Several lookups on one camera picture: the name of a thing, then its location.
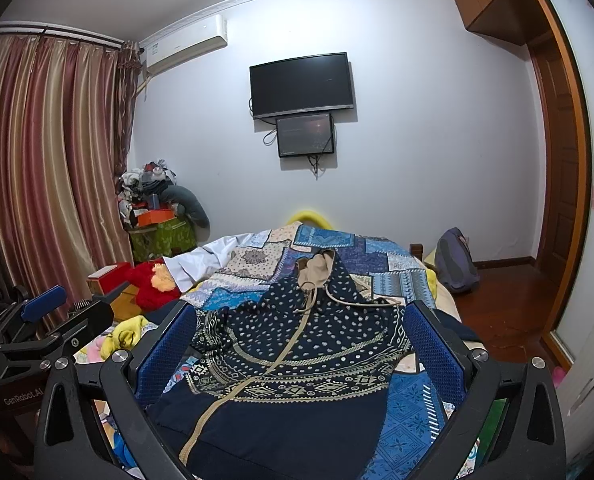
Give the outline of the white shirt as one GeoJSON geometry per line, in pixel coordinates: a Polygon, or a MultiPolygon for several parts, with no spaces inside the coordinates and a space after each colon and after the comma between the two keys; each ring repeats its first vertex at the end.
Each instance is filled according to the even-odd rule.
{"type": "Polygon", "coordinates": [[[190,252],[163,258],[175,285],[180,292],[187,292],[212,273],[223,268],[237,247],[244,246],[254,237],[253,233],[220,237],[198,246],[190,252]]]}

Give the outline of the purple grey backpack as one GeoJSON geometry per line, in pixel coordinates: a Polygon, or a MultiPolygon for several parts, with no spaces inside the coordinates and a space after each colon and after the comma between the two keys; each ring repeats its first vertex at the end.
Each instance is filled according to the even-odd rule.
{"type": "Polygon", "coordinates": [[[469,292],[480,282],[468,240],[459,228],[451,228],[439,238],[435,252],[439,282],[451,292],[469,292]]]}

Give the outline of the yellow plush toy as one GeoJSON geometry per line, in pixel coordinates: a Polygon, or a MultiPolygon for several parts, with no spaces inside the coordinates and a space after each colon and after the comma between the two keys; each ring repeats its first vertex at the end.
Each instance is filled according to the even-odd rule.
{"type": "Polygon", "coordinates": [[[137,315],[120,322],[105,337],[100,346],[99,355],[102,360],[107,360],[118,350],[132,350],[140,342],[147,325],[148,319],[143,315],[137,315]]]}

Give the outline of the yellow plush pillow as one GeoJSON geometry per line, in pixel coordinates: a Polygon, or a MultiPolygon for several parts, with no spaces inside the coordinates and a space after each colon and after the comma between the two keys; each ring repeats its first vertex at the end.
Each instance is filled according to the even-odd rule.
{"type": "Polygon", "coordinates": [[[307,224],[308,226],[314,226],[318,229],[333,230],[331,222],[327,221],[326,218],[324,218],[321,214],[318,214],[316,211],[313,210],[297,211],[295,214],[291,216],[291,218],[287,220],[288,224],[292,224],[295,222],[307,224]]]}

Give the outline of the blue patchwork bedspread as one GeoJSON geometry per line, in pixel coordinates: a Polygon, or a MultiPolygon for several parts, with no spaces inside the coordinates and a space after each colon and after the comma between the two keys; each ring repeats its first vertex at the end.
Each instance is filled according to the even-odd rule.
{"type": "Polygon", "coordinates": [[[194,479],[403,479],[451,403],[404,329],[437,294],[386,238],[294,223],[220,240],[135,397],[194,479]]]}

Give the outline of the white air conditioner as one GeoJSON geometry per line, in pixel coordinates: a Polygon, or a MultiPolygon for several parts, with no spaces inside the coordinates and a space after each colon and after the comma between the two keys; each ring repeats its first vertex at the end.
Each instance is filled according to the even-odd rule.
{"type": "Polygon", "coordinates": [[[156,76],[227,46],[227,21],[220,14],[183,26],[145,48],[148,76],[156,76]]]}

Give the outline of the red plush toy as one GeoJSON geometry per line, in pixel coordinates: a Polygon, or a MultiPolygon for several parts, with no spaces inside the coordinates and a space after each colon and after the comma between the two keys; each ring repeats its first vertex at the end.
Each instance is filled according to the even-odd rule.
{"type": "Polygon", "coordinates": [[[181,296],[163,259],[139,263],[126,271],[126,280],[137,288],[135,302],[140,310],[153,312],[181,296]]]}

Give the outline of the navy patterned hooded garment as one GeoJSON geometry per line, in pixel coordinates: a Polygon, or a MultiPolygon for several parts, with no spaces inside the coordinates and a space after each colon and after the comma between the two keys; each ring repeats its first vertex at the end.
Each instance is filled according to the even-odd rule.
{"type": "Polygon", "coordinates": [[[149,409],[199,479],[357,479],[411,344],[398,300],[363,297],[337,252],[258,299],[196,315],[199,359],[149,409]]]}

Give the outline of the large wall television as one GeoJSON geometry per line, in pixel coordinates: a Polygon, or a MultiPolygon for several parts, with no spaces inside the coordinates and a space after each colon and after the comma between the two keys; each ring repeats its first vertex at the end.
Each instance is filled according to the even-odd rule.
{"type": "Polygon", "coordinates": [[[256,119],[355,107],[346,52],[285,58],[249,67],[256,119]]]}

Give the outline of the small wall monitor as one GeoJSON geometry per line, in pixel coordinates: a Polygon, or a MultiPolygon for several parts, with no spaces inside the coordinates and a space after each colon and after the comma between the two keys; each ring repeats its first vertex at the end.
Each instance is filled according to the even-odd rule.
{"type": "Polygon", "coordinates": [[[281,117],[276,121],[280,158],[333,154],[333,117],[329,113],[281,117]]]}

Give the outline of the striped pink curtain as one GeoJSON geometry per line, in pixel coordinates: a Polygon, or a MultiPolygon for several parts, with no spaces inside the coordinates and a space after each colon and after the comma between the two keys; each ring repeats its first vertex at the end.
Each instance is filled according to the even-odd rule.
{"type": "Polygon", "coordinates": [[[138,73],[131,42],[0,35],[0,247],[32,294],[86,299],[90,274],[132,259],[117,183],[138,73]]]}

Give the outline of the red box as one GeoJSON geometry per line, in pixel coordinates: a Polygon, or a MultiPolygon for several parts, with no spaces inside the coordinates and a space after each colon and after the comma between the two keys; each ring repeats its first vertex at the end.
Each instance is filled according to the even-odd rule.
{"type": "Polygon", "coordinates": [[[126,276],[132,269],[129,262],[118,262],[103,266],[103,268],[91,273],[86,282],[92,295],[107,295],[117,287],[126,283],[126,276]]]}

